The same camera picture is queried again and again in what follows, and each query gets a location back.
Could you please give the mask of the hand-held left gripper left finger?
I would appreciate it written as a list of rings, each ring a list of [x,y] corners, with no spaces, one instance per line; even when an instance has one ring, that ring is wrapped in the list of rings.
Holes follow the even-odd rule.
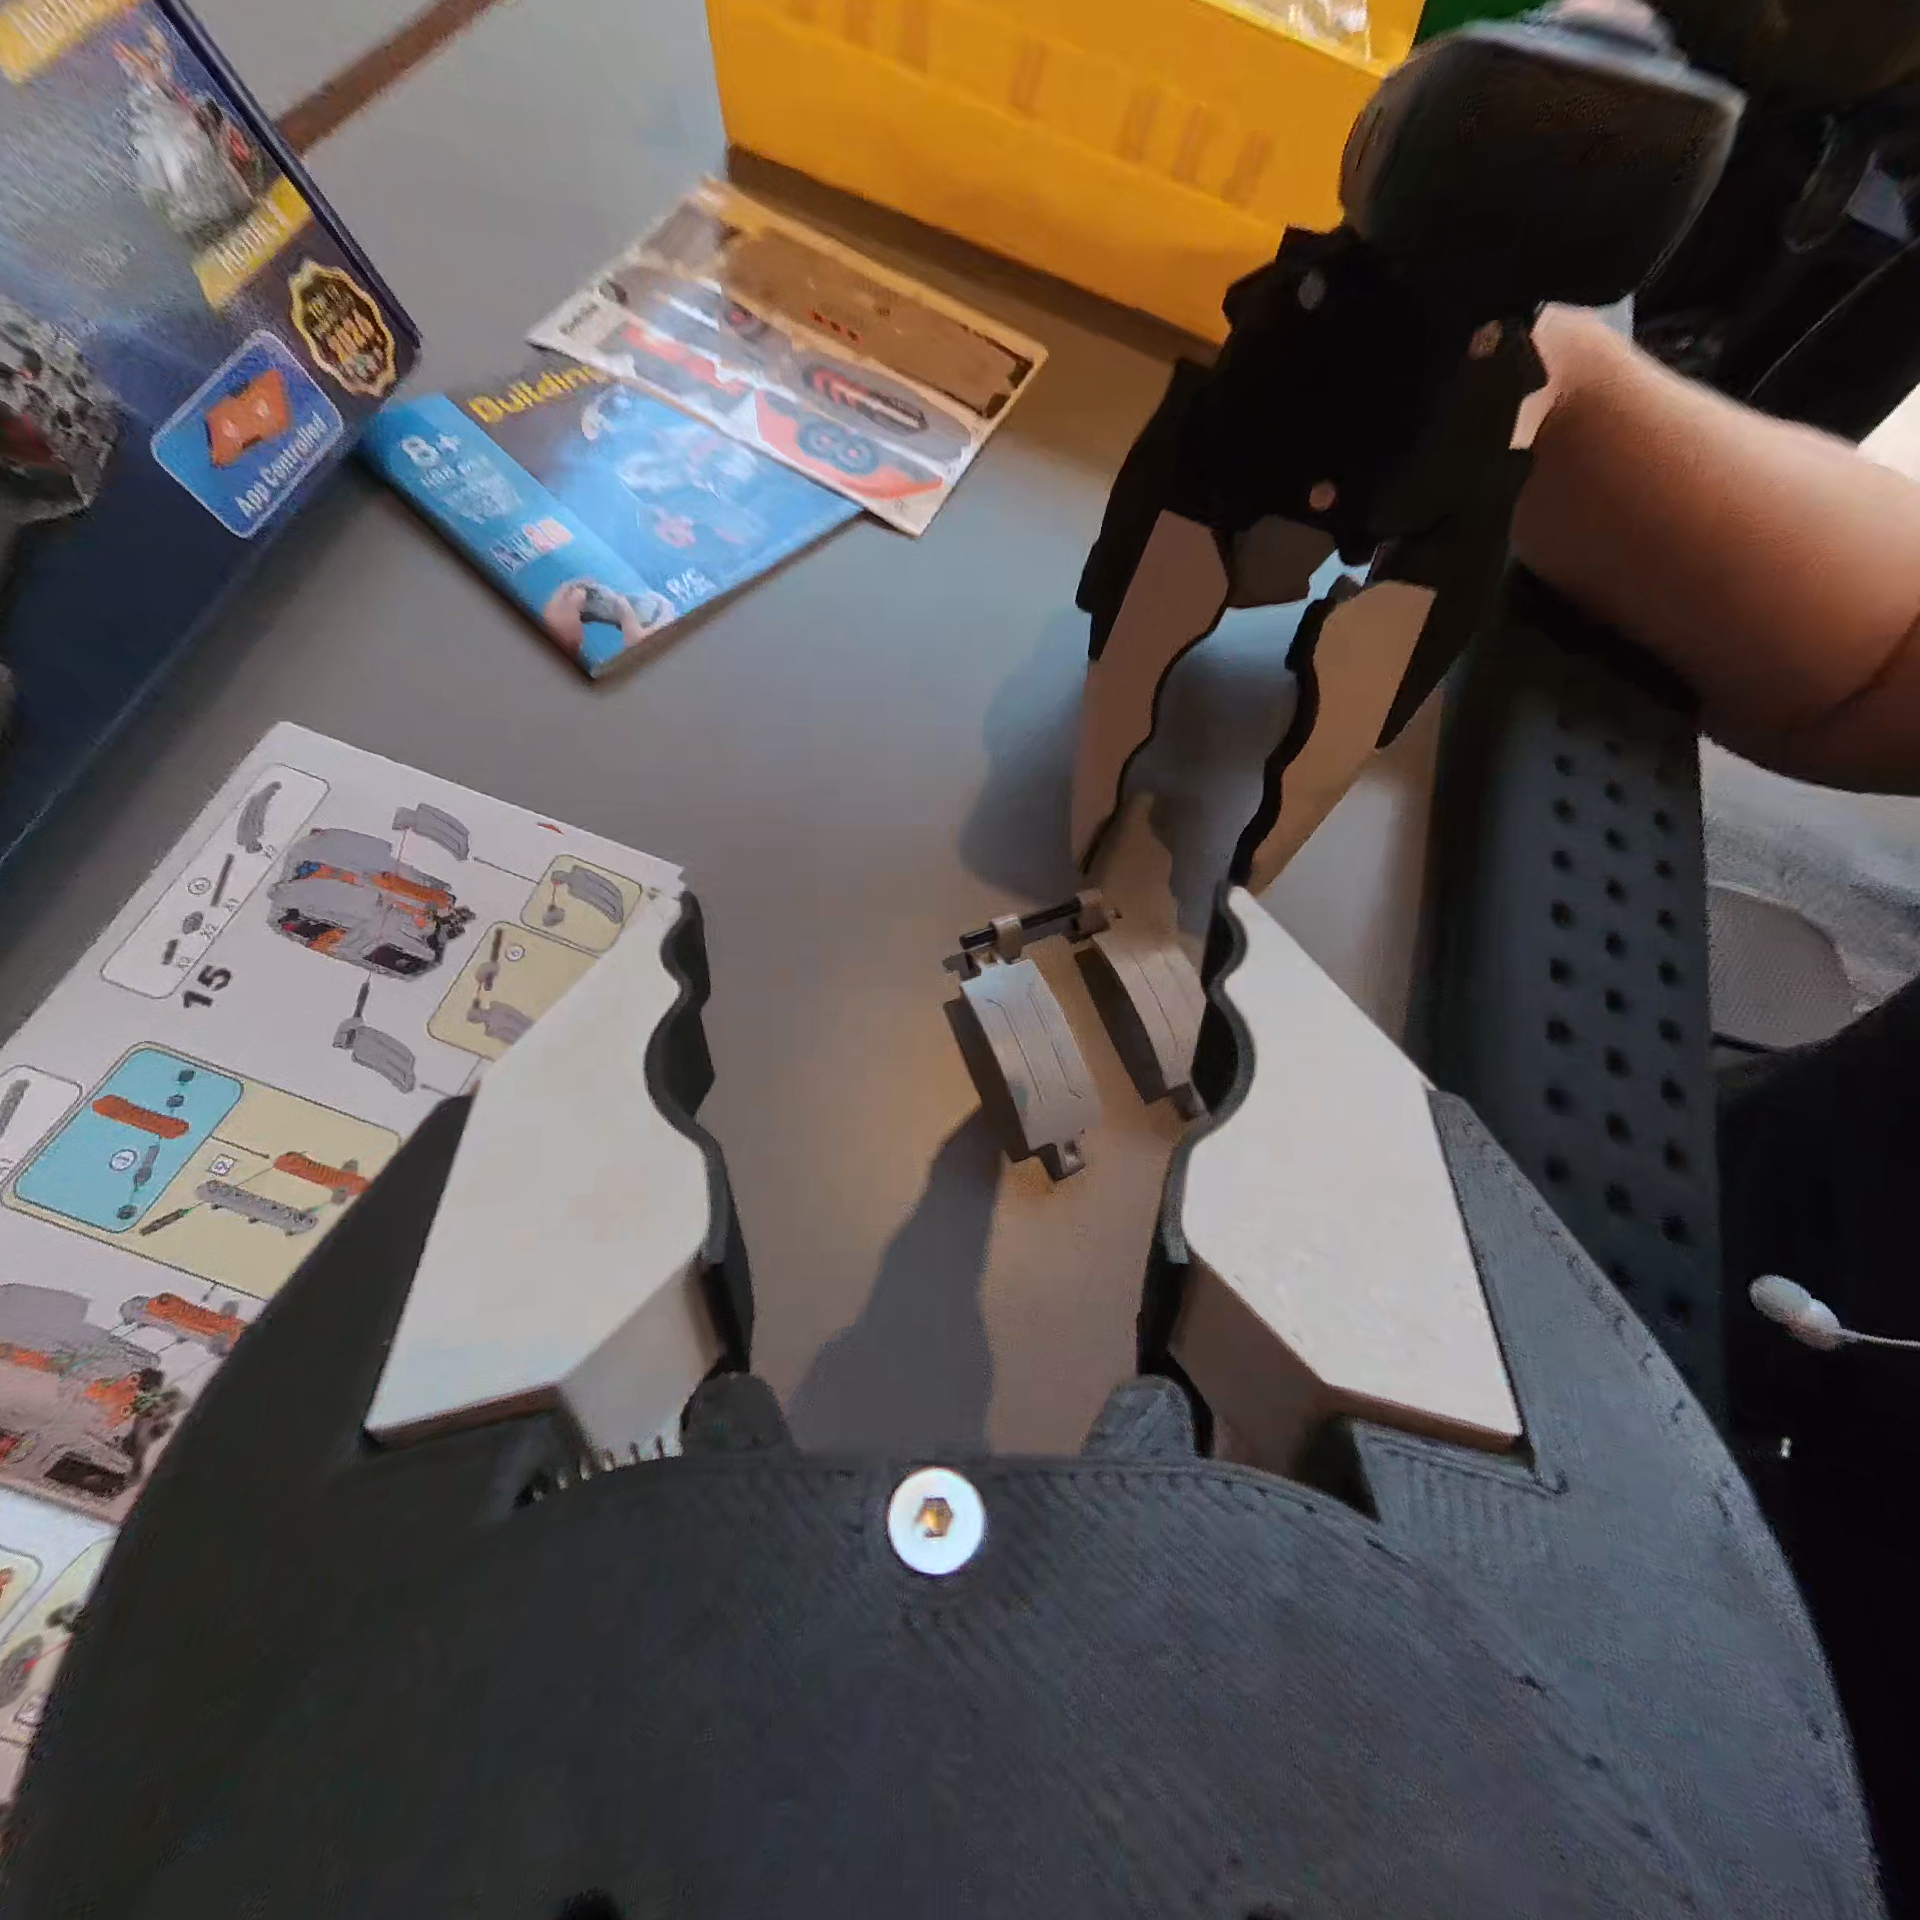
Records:
[[[704,911],[645,903],[470,1094],[367,1436],[551,1415],[575,1450],[678,1450],[751,1362],[751,1268],[714,1087]]]

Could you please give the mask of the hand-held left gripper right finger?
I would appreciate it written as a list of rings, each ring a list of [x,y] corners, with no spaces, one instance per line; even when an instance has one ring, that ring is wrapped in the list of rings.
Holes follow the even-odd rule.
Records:
[[[1219,1457],[1340,1422],[1491,1457],[1524,1436],[1432,1087],[1239,885],[1215,897],[1194,1084],[1143,1276],[1140,1367]]]

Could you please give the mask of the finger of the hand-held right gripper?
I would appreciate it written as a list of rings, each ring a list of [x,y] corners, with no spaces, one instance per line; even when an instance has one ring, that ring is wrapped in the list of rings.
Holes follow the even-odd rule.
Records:
[[[1076,871],[1093,873],[1128,766],[1156,731],[1163,683],[1194,644],[1211,636],[1230,593],[1231,579],[1214,530],[1198,519],[1162,511],[1109,636],[1088,662],[1070,795]]]
[[[1374,566],[1307,605],[1287,650],[1294,707],[1231,853],[1231,885],[1268,886],[1367,771],[1432,601],[1427,582]]]

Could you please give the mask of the black toy axle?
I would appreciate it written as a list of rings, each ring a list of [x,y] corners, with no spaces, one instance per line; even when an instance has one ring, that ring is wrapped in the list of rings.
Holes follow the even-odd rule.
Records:
[[[1024,916],[1027,924],[1032,930],[1032,937],[1028,939],[1028,946],[1037,945],[1037,941],[1045,941],[1045,939],[1064,939],[1064,922],[1067,922],[1067,909],[1070,909],[1067,903],[1070,900],[1071,898],[1067,898],[1062,903],[1055,903],[1055,905],[1035,907],[1035,909],[1028,909],[1024,915],[1016,915],[1016,916]],[[958,963],[964,970],[981,970],[978,954],[981,954],[981,946],[986,945],[988,930],[989,930],[989,924],[982,925],[982,927],[974,927],[970,933],[963,933],[958,937]]]

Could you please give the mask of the grey curved panel brick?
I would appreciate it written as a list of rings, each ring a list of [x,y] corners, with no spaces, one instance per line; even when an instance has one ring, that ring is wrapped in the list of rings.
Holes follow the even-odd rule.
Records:
[[[1086,1169],[1102,1116],[1098,1084],[1064,1009],[1030,958],[986,955],[960,978],[958,1030],[982,1109],[1011,1162],[1061,1185]]]
[[[1075,964],[1140,1099],[1166,1102],[1183,1119],[1203,1118],[1194,1054],[1207,996],[1182,939],[1109,925],[1076,945]]]

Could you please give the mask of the grey desk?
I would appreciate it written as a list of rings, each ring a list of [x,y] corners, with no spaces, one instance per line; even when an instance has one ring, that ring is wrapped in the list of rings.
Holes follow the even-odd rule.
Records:
[[[189,4],[423,332],[420,385],[523,332],[727,159],[704,4]],[[711,955],[704,1122],[756,1287],[755,1362],[805,1450],[1067,1454],[1134,1372],[1180,1118],[1143,1103],[1070,954],[1046,978],[1102,1126],[1011,1166],[954,1038],[954,935],[1061,900],[1086,623],[1122,453],[1198,351],[1159,323],[760,159],[751,194],[1045,343],[920,539],[854,523],[590,685],[350,471],[162,685],[5,894],[5,1041],[274,723],[684,866]],[[1235,614],[1168,683],[1116,883],[1198,933],[1283,719],[1285,622]],[[1264,894],[1383,1030],[1407,1018],[1438,708]]]

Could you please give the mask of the open building instruction booklet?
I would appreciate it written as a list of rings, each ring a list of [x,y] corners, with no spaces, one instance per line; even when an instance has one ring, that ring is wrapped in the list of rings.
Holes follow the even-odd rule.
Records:
[[[682,866],[295,724],[2,1055],[2,1769],[268,1300]]]

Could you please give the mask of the black perforated plastic panel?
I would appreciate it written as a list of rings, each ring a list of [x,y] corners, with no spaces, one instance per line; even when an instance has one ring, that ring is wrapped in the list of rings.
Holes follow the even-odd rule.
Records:
[[[1725,1427],[1695,703],[1522,566],[1445,692],[1416,1054]]]

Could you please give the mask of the sticker sheet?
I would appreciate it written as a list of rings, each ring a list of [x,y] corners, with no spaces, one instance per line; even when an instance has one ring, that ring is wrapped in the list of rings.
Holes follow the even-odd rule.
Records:
[[[715,178],[525,339],[677,405],[904,538],[926,535],[1048,359]]]

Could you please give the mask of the white earphone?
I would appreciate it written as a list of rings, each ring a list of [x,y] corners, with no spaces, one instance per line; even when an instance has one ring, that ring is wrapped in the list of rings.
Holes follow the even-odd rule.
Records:
[[[1766,1321],[1812,1354],[1917,1354],[1915,1337],[1867,1334],[1856,1327],[1846,1327],[1832,1307],[1782,1276],[1759,1276],[1751,1281],[1747,1298],[1762,1317],[1766,1317]]]

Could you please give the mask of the person's black shirt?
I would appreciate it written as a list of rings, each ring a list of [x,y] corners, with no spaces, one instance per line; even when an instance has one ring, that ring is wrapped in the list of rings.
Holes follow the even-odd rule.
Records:
[[[1782,1276],[1917,1337],[1917,987],[1719,1091],[1725,1396],[1828,1653],[1891,1915],[1917,1913],[1917,1357],[1810,1350],[1747,1298]]]

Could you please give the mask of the yellow plastic bin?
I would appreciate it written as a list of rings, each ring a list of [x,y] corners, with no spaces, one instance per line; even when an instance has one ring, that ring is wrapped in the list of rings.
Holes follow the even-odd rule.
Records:
[[[1290,226],[1336,225],[1354,118],[1410,50],[1215,2],[708,2],[731,146],[1198,341]]]

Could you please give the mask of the blue cover booklet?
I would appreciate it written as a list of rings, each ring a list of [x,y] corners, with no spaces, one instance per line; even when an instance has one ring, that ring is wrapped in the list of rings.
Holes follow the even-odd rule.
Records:
[[[384,405],[362,454],[588,682],[860,516],[668,401],[551,351]]]

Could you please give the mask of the blue toy box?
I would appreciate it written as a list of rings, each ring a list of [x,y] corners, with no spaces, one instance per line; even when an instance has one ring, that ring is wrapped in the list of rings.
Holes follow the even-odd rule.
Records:
[[[2,4],[7,868],[418,350],[186,4]]]

